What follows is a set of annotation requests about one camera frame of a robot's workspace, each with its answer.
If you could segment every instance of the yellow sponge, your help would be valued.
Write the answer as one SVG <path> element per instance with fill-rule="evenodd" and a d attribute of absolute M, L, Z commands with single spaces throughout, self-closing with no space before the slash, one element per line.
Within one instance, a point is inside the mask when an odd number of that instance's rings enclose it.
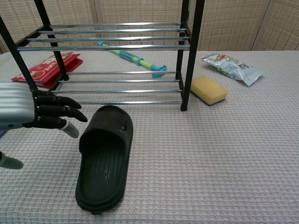
<path fill-rule="evenodd" d="M 221 85 L 205 76 L 200 76 L 192 80 L 191 92 L 205 101 L 208 105 L 224 100 L 228 93 L 228 91 Z"/>

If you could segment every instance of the black metal frame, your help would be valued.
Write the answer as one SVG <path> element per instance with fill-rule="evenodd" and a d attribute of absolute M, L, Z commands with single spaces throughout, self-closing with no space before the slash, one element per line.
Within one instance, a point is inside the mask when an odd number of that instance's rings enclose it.
<path fill-rule="evenodd" d="M 16 43 L 13 41 L 7 27 L 5 26 L 2 18 L 0 17 L 0 34 L 2 35 L 6 45 L 8 46 L 12 56 L 14 57 L 15 61 L 17 62 L 29 87 L 32 90 L 37 89 L 37 87 L 30 75 L 30 72 L 29 72 L 22 56 L 19 53 L 18 47 L 24 47 L 27 44 L 29 44 L 28 38 L 37 38 L 38 36 L 40 36 L 40 33 L 39 33 L 40 31 L 53 31 L 51 28 L 51 23 L 50 23 L 49 17 L 47 15 L 46 9 L 43 4 L 43 0 L 34 0 L 34 2 L 36 4 L 36 8 L 41 17 L 43 25 Z M 183 84 L 182 73 L 181 73 L 184 50 L 178 49 L 176 79 L 179 80 L 179 87 L 180 87 L 181 95 L 182 95 L 182 99 L 183 99 L 182 104 L 181 104 L 181 111 L 187 110 L 191 81 L 192 81 L 194 64 L 195 64 L 196 51 L 197 51 L 197 45 L 198 45 L 198 41 L 199 41 L 201 20 L 202 20 L 202 15 L 203 15 L 203 10 L 204 10 L 204 4 L 205 4 L 205 0 L 196 0 L 193 28 L 192 28 L 192 32 L 191 32 L 188 27 L 188 24 L 187 24 L 188 17 L 189 17 L 189 9 L 188 9 L 189 8 L 189 0 L 183 0 L 183 2 L 182 2 L 180 28 L 185 29 L 185 32 L 180 32 L 179 36 L 180 37 L 184 37 L 184 36 L 189 37 L 188 42 L 190 44 L 190 48 L 189 48 L 189 58 L 188 58 L 185 85 Z M 48 38 L 55 38 L 55 36 L 54 36 L 54 34 L 48 34 Z M 52 47 L 58 47 L 57 42 L 50 42 L 50 44 Z M 184 45 L 185 41 L 179 41 L 178 44 Z M 55 50 L 54 55 L 55 55 L 57 64 L 60 69 L 60 76 L 58 77 L 56 83 L 51 87 L 50 90 L 55 90 L 60 84 L 59 81 L 69 79 L 60 51 Z"/>

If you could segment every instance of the toy water gun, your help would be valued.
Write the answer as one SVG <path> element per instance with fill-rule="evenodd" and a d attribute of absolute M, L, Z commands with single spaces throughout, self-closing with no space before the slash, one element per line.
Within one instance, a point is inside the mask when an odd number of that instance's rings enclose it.
<path fill-rule="evenodd" d="M 98 45 L 108 46 L 108 44 L 105 44 L 102 41 L 98 42 Z M 166 65 L 159 68 L 159 67 L 155 66 L 154 64 L 146 62 L 143 58 L 133 55 L 125 50 L 110 50 L 110 51 L 117 54 L 119 57 L 122 57 L 130 62 L 136 63 L 137 65 L 142 65 L 143 67 L 148 68 L 152 71 L 166 71 L 166 69 L 167 69 Z M 162 75 L 163 74 L 161 74 L 161 73 L 157 73 L 157 74 L 152 74 L 152 77 L 158 78 L 158 77 L 161 77 Z"/>

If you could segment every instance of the chrome rod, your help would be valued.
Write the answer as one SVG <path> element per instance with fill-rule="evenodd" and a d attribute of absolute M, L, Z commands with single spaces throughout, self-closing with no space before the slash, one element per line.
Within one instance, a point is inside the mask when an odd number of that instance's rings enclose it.
<path fill-rule="evenodd" d="M 186 41 L 187 36 L 132 36 L 132 37 L 90 37 L 90 38 L 27 38 L 30 42 L 73 42 L 73 41 Z"/>
<path fill-rule="evenodd" d="M 124 105 L 124 104 L 161 104 L 177 105 L 182 101 L 77 101 L 79 104 Z"/>
<path fill-rule="evenodd" d="M 96 29 L 96 30 L 68 30 L 68 31 L 38 31 L 40 34 L 100 34 L 100 33 L 135 33 L 135 32 L 185 32 L 185 28 L 173 29 Z"/>
<path fill-rule="evenodd" d="M 53 90 L 52 93 L 175 93 L 182 90 Z"/>
<path fill-rule="evenodd" d="M 68 80 L 58 81 L 59 83 L 173 83 L 178 79 L 141 79 L 141 80 Z"/>
<path fill-rule="evenodd" d="M 176 71 L 96 71 L 96 72 L 67 72 L 69 75 L 126 75 L 126 74 L 176 74 Z"/>
<path fill-rule="evenodd" d="M 180 22 L 128 22 L 128 23 L 93 23 L 93 24 L 59 24 L 50 25 L 51 28 L 74 27 L 118 27 L 118 26 L 180 26 Z"/>
<path fill-rule="evenodd" d="M 122 45 L 86 47 L 17 47 L 18 51 L 66 51 L 66 50 L 135 50 L 135 49 L 189 49 L 190 45 Z"/>

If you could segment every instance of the metal shoe rack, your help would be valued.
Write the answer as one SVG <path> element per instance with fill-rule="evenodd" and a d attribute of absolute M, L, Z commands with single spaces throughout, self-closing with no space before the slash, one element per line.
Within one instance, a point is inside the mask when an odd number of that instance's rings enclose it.
<path fill-rule="evenodd" d="M 153 74 L 153 73 L 171 73 L 175 74 L 174 79 L 165 80 L 165 79 L 143 79 L 143 80 L 94 80 L 94 81 L 84 81 L 90 83 L 155 83 L 155 82 L 177 82 L 179 85 L 179 90 L 111 90 L 111 91 L 91 91 L 93 93 L 177 93 L 180 92 L 182 96 L 181 101 L 111 101 L 111 102 L 81 102 L 81 103 L 92 103 L 92 104 L 179 104 L 181 105 L 181 111 L 187 110 L 188 105 L 188 98 L 190 93 L 191 81 L 192 81 L 192 74 L 194 69 L 197 45 L 199 41 L 199 32 L 200 32 L 200 25 L 201 19 L 204 9 L 204 0 L 197 0 L 195 5 L 195 12 L 194 12 L 194 21 L 193 21 L 193 28 L 192 32 L 188 27 L 187 20 L 189 17 L 189 0 L 183 0 L 182 2 L 182 11 L 181 11 L 181 21 L 180 22 L 136 22 L 136 23 L 119 23 L 119 24 L 72 24 L 72 25 L 51 25 L 50 20 L 48 18 L 47 12 L 45 10 L 44 4 L 42 0 L 35 0 L 34 1 L 43 22 L 43 25 L 32 32 L 31 34 L 27 35 L 23 39 L 19 40 L 18 42 L 14 42 L 8 29 L 6 28 L 2 18 L 0 17 L 0 33 L 7 44 L 12 56 L 14 57 L 15 61 L 17 62 L 21 72 L 23 73 L 24 77 L 27 80 L 28 85 L 31 89 L 37 89 L 30 72 L 24 63 L 22 56 L 20 55 L 20 51 L 53 51 L 56 57 L 58 66 L 60 68 L 60 76 L 57 79 L 56 83 L 50 89 L 53 93 L 59 93 L 55 89 L 64 83 L 71 83 L 72 80 L 69 80 L 69 75 L 78 74 L 76 72 L 66 72 L 62 56 L 60 51 L 66 50 L 73 50 L 73 51 L 83 51 L 83 50 L 135 50 L 135 49 L 166 49 L 166 50 L 178 50 L 178 57 L 177 57 L 177 67 L 175 71 L 162 71 L 162 72 L 151 72 L 151 71 L 122 71 L 122 72 L 96 72 L 97 74 Z M 77 27 L 95 27 L 95 28 L 102 28 L 102 27 L 126 27 L 126 26 L 177 26 L 178 28 L 162 28 L 162 29 L 97 29 L 97 30 L 68 30 L 68 31 L 56 31 L 57 28 L 77 28 Z M 157 37 L 94 37 L 94 38 L 56 38 L 55 34 L 104 34 L 104 33 L 148 33 L 148 32 L 171 32 L 171 33 L 179 33 L 179 36 L 167 37 L 167 36 L 157 36 Z M 46 39 L 37 39 L 40 35 L 47 35 L 48 38 Z M 77 41 L 147 41 L 147 40 L 173 40 L 178 41 L 178 45 L 123 45 L 123 46 L 78 46 L 78 47 L 59 47 L 58 42 L 77 42 Z M 30 42 L 49 42 L 51 47 L 26 47 Z M 183 52 L 184 50 L 189 50 L 189 58 L 188 58 L 188 65 L 187 65 L 187 72 L 186 72 L 186 79 L 185 84 L 183 83 L 181 68 L 182 68 L 182 61 L 183 61 Z M 78 91 L 72 90 L 72 92 L 76 91 L 77 93 L 80 92 L 88 92 L 88 91 Z"/>

